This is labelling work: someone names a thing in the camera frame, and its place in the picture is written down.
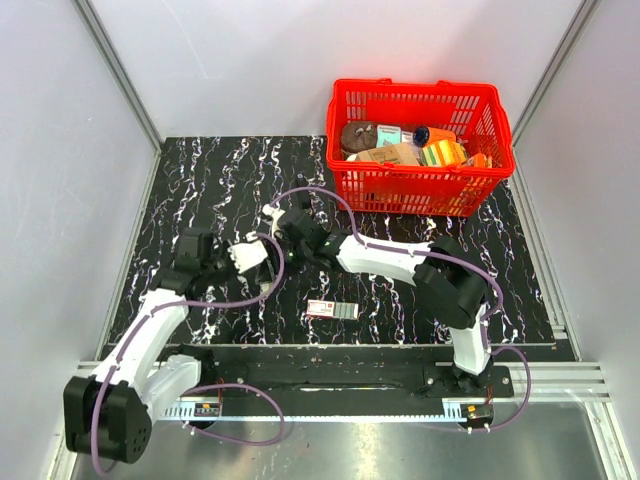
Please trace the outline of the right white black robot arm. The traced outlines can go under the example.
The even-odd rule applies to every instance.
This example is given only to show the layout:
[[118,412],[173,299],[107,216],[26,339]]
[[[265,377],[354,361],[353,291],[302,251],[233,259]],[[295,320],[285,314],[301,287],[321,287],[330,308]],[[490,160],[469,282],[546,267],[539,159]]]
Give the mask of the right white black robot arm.
[[491,382],[490,349],[482,333],[488,282],[454,255],[461,249],[441,237],[432,245],[381,241],[345,229],[327,230],[301,209],[263,208],[271,232],[292,265],[311,263],[324,271],[388,277],[414,288],[428,316],[449,329],[456,387],[476,396]]

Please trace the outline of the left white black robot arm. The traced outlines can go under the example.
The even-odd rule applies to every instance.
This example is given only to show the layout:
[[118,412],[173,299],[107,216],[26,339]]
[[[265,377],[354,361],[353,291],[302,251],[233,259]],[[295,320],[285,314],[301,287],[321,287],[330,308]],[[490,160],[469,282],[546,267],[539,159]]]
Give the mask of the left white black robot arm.
[[91,374],[74,376],[66,384],[67,449],[94,463],[110,459],[132,464],[145,451],[158,418],[184,392],[211,392],[217,373],[210,353],[181,347],[158,371],[152,367],[190,311],[208,307],[203,296],[209,287],[254,269],[282,278],[284,254],[272,237],[251,232],[245,241],[232,244],[204,230],[185,230],[172,264],[156,273],[116,347]]

